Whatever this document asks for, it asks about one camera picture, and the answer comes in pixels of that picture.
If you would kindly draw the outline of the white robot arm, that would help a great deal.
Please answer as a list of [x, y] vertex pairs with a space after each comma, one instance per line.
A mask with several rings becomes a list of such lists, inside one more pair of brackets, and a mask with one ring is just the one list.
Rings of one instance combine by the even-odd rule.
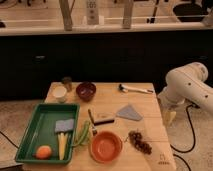
[[166, 86], [157, 95], [165, 126], [171, 124], [176, 116], [175, 108], [185, 100], [213, 114], [213, 88], [205, 84], [207, 78], [207, 67], [200, 62], [174, 68], [166, 74]]

